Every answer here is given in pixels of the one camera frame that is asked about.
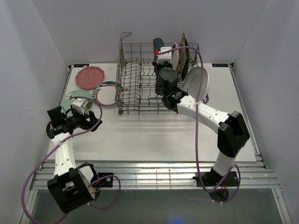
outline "cable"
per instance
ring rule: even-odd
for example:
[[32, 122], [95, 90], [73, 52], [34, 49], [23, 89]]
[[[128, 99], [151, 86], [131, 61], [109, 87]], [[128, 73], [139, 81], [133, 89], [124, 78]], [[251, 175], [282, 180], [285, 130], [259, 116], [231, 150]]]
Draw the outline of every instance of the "cable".
[[[179, 49], [192, 49], [194, 50], [197, 55], [199, 56], [199, 59], [200, 59], [200, 65], [201, 65], [201, 79], [200, 79], [200, 84], [199, 84], [199, 89], [198, 89], [198, 92], [197, 92], [197, 96], [196, 96], [196, 111], [198, 111], [198, 101], [199, 101], [199, 94], [200, 94], [200, 90], [201, 90], [201, 87], [202, 87], [202, 83], [203, 83], [203, 69], [204, 69], [204, 63], [203, 63], [203, 60], [202, 60], [202, 57], [201, 57], [201, 54], [200, 54], [200, 50], [199, 49], [196, 49], [196, 48], [193, 48], [193, 47], [190, 47], [190, 46], [183, 46], [183, 47], [178, 47], [178, 48], [173, 48], [171, 50], [167, 50], [167, 51], [164, 51], [164, 52], [158, 52], [157, 55], [163, 55], [163, 54], [167, 54], [167, 53], [170, 53], [170, 52], [173, 52], [175, 50], [179, 50]], [[197, 172], [198, 172], [198, 176], [199, 176], [199, 182], [202, 186], [202, 188], [204, 189], [204, 191], [208, 192], [208, 193], [212, 193], [214, 192], [222, 183], [223, 181], [226, 179], [226, 177], [228, 176], [229, 172], [232, 170], [233, 166], [230, 167], [230, 169], [226, 172], [226, 174], [223, 176], [223, 178], [217, 183], [217, 185], [211, 189], [211, 190], [208, 190], [203, 181], [202, 181], [202, 178], [201, 178], [201, 174], [200, 174], [200, 169], [199, 169], [199, 153], [198, 153], [198, 127], [199, 127], [199, 115], [198, 113], [195, 113], [195, 156], [196, 156], [196, 168], [197, 168]], [[241, 173], [239, 172], [239, 183], [241, 182]], [[231, 201], [234, 197], [235, 197], [236, 193], [233, 194], [233, 196], [228, 199], [226, 202], [229, 202]]]
[[90, 206], [93, 206], [93, 207], [95, 207], [95, 208], [97, 208], [97, 209], [100, 209], [100, 210], [109, 209], [112, 205], [114, 205], [114, 203], [115, 203], [115, 202], [117, 201], [117, 199], [119, 198], [119, 196], [120, 196], [120, 194], [121, 194], [121, 181], [120, 181], [120, 179], [119, 179], [117, 176], [115, 176], [115, 175], [107, 175], [107, 176], [101, 177], [101, 178], [97, 179], [96, 181], [92, 182], [91, 185], [94, 185], [95, 183], [97, 183], [97, 182], [99, 182], [99, 181], [101, 181], [101, 180], [103, 180], [103, 179], [106, 179], [106, 178], [108, 178], [108, 177], [114, 177], [114, 178], [116, 178], [117, 181], [118, 181], [119, 188], [118, 188], [117, 196], [116, 196], [115, 199], [111, 202], [111, 204], [108, 205], [108, 206], [106, 206], [106, 207], [100, 207], [100, 206], [97, 206], [97, 205], [95, 205], [95, 204], [91, 204], [91, 203], [89, 204]]
[[[97, 127], [98, 125], [99, 125], [99, 123], [100, 123], [100, 121], [101, 121], [101, 119], [102, 119], [102, 115], [103, 115], [103, 110], [102, 110], [102, 107], [100, 106], [100, 104], [97, 102], [97, 101], [95, 101], [94, 99], [91, 99], [91, 98], [88, 98], [88, 97], [70, 97], [70, 99], [72, 99], [72, 98], [83, 98], [83, 99], [88, 99], [88, 100], [91, 100], [91, 101], [93, 101], [96, 105], [98, 105], [98, 107], [99, 107], [99, 109], [100, 109], [100, 112], [101, 112], [101, 114], [100, 114], [100, 118], [99, 118], [99, 120], [97, 121], [97, 123], [94, 125], [94, 126], [92, 126], [90, 129], [88, 129], [88, 130], [86, 130], [86, 131], [83, 131], [83, 132], [80, 132], [80, 133], [77, 133], [77, 134], [71, 134], [70, 136], [68, 136], [68, 137], [66, 137], [65, 139], [63, 139], [62, 141], [61, 141], [61, 143], [63, 143], [63, 142], [65, 142], [65, 141], [67, 141], [68, 139], [70, 139], [70, 138], [73, 138], [73, 137], [75, 137], [75, 136], [79, 136], [79, 135], [82, 135], [82, 134], [85, 134], [85, 133], [87, 133], [87, 132], [90, 132], [90, 131], [92, 131], [95, 127]], [[37, 221], [36, 219], [34, 219], [30, 214], [29, 214], [29, 212], [28, 212], [28, 210], [27, 210], [27, 208], [26, 208], [26, 204], [25, 204], [25, 191], [26, 191], [26, 187], [27, 187], [27, 185], [28, 185], [28, 182], [29, 182], [29, 180], [30, 180], [30, 178], [33, 176], [33, 174], [39, 169], [39, 167], [50, 157], [50, 155], [52, 155], [58, 148], [59, 148], [59, 144], [57, 145], [57, 146], [55, 146], [54, 147], [54, 149], [52, 149], [52, 151], [51, 152], [49, 152], [49, 154], [47, 154], [44, 158], [43, 158], [43, 160], [31, 171], [31, 173], [29, 174], [29, 176], [27, 177], [27, 179], [26, 179], [26, 181], [25, 181], [25, 183], [24, 183], [24, 186], [23, 186], [23, 189], [22, 189], [22, 193], [21, 193], [21, 203], [22, 203], [22, 208], [23, 208], [23, 211], [24, 211], [24, 213], [25, 213], [25, 215], [32, 221], [32, 222], [34, 222], [34, 223], [36, 223], [36, 224], [43, 224], [43, 223], [41, 223], [41, 222], [39, 222], [39, 221]], [[61, 219], [59, 219], [57, 222], [55, 222], [54, 224], [58, 224], [58, 223], [60, 223], [62, 220], [64, 220], [64, 218], [67, 216], [67, 214], [65, 214], [65, 215], [63, 215], [62, 217], [61, 217]]]
[[98, 189], [100, 189], [101, 187], [103, 187], [104, 185], [102, 184], [102, 185], [100, 185], [99, 187], [97, 187], [95, 190], [98, 190]]
[[65, 114], [65, 119], [66, 119], [66, 122], [67, 122], [67, 112], [65, 111], [64, 107], [61, 106], [61, 108], [64, 110], [64, 114]]
[[228, 188], [228, 181], [226, 181], [225, 186], [223, 186], [223, 187], [220, 189], [220, 191], [221, 191], [221, 190], [225, 190], [226, 188]]
[[237, 164], [234, 164], [233, 166], [235, 166], [237, 168], [237, 171], [238, 171], [238, 175], [239, 175], [239, 182], [238, 182], [238, 186], [237, 186], [237, 189], [235, 190], [234, 194], [226, 201], [223, 201], [223, 202], [218, 202], [216, 201], [217, 203], [228, 203], [230, 202], [231, 200], [234, 199], [234, 197], [237, 195], [237, 193], [239, 192], [239, 189], [240, 189], [240, 185], [241, 185], [241, 172], [240, 172], [240, 169], [238, 167]]

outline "black bracket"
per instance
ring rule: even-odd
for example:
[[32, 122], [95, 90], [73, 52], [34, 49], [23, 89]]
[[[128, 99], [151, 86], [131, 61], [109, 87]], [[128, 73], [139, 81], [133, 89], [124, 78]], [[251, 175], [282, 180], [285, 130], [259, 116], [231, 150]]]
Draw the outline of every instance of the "black bracket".
[[219, 125], [217, 147], [224, 155], [235, 158], [250, 138], [245, 120], [242, 114], [235, 111]]
[[[201, 179], [203, 181], [203, 184], [206, 187], [214, 187], [217, 185], [218, 182], [215, 181], [215, 178], [213, 177], [213, 174], [211, 172], [201, 172], [203, 174], [201, 176]], [[196, 186], [202, 187], [199, 182], [198, 173], [193, 177], [194, 180], [196, 180]], [[228, 182], [228, 187], [237, 187], [239, 184], [237, 173], [235, 171], [230, 171], [226, 179], [222, 182], [220, 185], [221, 187], [225, 186]]]
[[[66, 116], [69, 110], [72, 112], [71, 117]], [[50, 139], [53, 139], [60, 133], [68, 132], [70, 134], [73, 134], [73, 131], [78, 127], [83, 130], [88, 130], [98, 122], [98, 119], [95, 117], [92, 111], [90, 111], [89, 114], [80, 114], [79, 112], [74, 110], [72, 106], [69, 110], [64, 114], [62, 107], [58, 106], [47, 111], [51, 122], [48, 123], [46, 132]], [[97, 130], [99, 125], [101, 125], [102, 123], [103, 121], [101, 120], [99, 124], [92, 130], [92, 132]]]
[[[114, 175], [113, 173], [98, 173], [99, 178], [108, 176], [108, 175]], [[101, 188], [111, 188], [113, 187], [113, 177], [108, 177], [106, 179], [103, 179], [99, 181], [99, 186], [102, 185]]]
[[[74, 185], [66, 187], [69, 182]], [[49, 192], [65, 214], [93, 200], [94, 192], [89, 184], [79, 168], [71, 168], [68, 173], [56, 175], [47, 182]]]

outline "wire dish rack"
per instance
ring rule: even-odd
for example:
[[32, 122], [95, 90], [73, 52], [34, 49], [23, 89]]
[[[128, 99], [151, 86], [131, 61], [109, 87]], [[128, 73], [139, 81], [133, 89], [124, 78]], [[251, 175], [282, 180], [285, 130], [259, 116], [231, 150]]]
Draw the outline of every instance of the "wire dish rack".
[[[161, 96], [155, 93], [156, 74], [152, 62], [154, 60], [153, 43], [124, 43], [124, 38], [132, 33], [122, 33], [116, 74], [115, 101], [119, 114], [170, 112], [162, 103]], [[198, 44], [189, 46], [199, 48]], [[189, 69], [197, 66], [197, 55], [190, 51]]]

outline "pink plate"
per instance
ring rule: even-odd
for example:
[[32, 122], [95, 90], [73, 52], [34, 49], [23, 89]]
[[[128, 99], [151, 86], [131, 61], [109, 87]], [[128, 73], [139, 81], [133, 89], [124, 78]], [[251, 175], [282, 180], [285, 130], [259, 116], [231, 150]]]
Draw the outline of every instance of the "pink plate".
[[99, 67], [90, 66], [78, 72], [75, 79], [81, 89], [92, 90], [104, 81], [105, 75]]

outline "white wall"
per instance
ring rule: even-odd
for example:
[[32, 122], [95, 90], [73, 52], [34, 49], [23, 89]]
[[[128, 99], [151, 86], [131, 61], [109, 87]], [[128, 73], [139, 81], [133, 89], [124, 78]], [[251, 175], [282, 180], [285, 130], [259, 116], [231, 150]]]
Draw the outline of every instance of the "white wall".
[[0, 0], [0, 223], [19, 223], [23, 183], [48, 141], [67, 66], [31, 0]]
[[267, 0], [33, 0], [67, 64], [116, 62], [128, 41], [200, 44], [205, 62], [234, 62]]
[[265, 164], [299, 223], [299, 1], [271, 0], [236, 63], [237, 82]]

